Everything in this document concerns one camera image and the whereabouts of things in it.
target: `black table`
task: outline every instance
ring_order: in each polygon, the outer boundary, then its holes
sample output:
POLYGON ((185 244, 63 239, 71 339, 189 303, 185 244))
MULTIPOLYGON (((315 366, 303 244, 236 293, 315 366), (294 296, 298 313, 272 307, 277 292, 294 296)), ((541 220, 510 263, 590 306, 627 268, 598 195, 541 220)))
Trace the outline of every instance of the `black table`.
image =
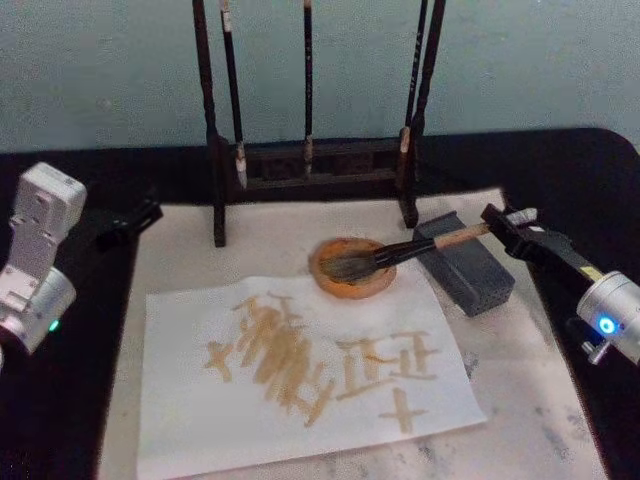
MULTIPOLYGON (((103 209, 126 211, 148 183, 164 203, 210 204, 205 153, 176 147, 0 155, 0 262, 10 241, 2 219, 19 175, 34 163, 89 186, 83 221, 95 227, 109 218, 103 209)), ((568 234, 602 270, 619 269, 640 283, 640 157, 624 138, 602 129, 434 136, 421 156, 419 195, 501 186, 514 207, 538 207, 543 223, 568 234)), ((137 246, 97 261, 94 252, 78 253, 83 235, 70 236, 57 262, 72 279, 86 279, 79 299, 23 375, 0 379, 0 478, 95 474, 137 246)), ((532 273, 605 467, 612 478, 640 478, 640 373, 615 351, 591 366, 562 328, 577 299, 532 273)))

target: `hanging brush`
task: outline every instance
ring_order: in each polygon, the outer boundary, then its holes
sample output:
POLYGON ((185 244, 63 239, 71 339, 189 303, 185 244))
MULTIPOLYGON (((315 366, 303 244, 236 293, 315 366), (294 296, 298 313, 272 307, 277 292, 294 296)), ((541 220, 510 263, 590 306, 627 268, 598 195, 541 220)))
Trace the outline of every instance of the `hanging brush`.
POLYGON ((313 52, 311 37, 311 0, 304 0, 304 79, 305 79, 305 127, 304 127, 304 168, 305 177, 311 176, 313 166, 313 52))
MULTIPOLYGON (((411 80, 409 82, 409 99, 407 101, 407 113, 404 119, 404 127, 400 130, 400 152, 398 153, 397 171, 404 172, 409 153, 409 139, 411 136, 411 120, 413 119, 413 105, 416 98, 416 84, 418 83, 418 71, 420 70, 420 57, 422 55, 422 39, 424 38, 424 24, 427 18, 428 0, 422 0, 420 15, 418 16, 418 31, 416 33, 416 45, 413 52, 413 65, 411 67, 411 80)), ((396 176, 396 188, 401 189, 403 175, 396 176)))
POLYGON ((231 95, 231 113, 233 115, 233 133, 236 139, 236 171, 238 173, 240 186, 245 189, 247 188, 247 159, 244 153, 244 137, 242 136, 238 74, 236 72, 236 57, 233 50, 229 0, 220 0, 220 18, 222 20, 224 53, 227 58, 227 75, 229 76, 229 94, 231 95))

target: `black clamp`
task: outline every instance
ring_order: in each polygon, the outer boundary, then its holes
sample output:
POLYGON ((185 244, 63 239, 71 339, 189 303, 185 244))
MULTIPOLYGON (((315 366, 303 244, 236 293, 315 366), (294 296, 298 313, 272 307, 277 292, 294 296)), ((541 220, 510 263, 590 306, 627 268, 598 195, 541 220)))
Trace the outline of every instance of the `black clamp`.
POLYGON ((98 250, 106 252, 114 247, 130 244, 161 218, 160 202, 154 193, 150 193, 135 210, 114 220, 112 228, 98 236, 98 250))

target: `light blue wall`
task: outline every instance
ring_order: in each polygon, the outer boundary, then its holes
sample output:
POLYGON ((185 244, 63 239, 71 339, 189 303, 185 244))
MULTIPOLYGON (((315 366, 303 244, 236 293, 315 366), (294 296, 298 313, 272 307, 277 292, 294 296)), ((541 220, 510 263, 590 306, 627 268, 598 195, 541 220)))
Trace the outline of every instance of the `light blue wall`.
MULTIPOLYGON (((231 3, 246 140, 302 138, 302 0, 231 3)), ((418 10, 314 0, 316 137, 397 134, 418 10)), ((640 144, 639 36, 637 0, 450 0, 427 132, 598 125, 640 144)), ((203 142, 191 2, 0 1, 0 150, 203 142)))

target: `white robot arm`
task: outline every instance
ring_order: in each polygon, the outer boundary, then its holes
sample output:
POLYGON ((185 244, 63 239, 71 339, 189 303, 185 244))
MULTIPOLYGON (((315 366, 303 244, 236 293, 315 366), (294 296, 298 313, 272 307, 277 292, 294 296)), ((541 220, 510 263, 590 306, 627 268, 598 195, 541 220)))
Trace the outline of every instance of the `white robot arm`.
POLYGON ((13 242, 0 272, 0 370, 2 345, 33 353, 75 300, 73 285, 53 262, 86 197, 84 185, 45 163, 20 177, 13 242))

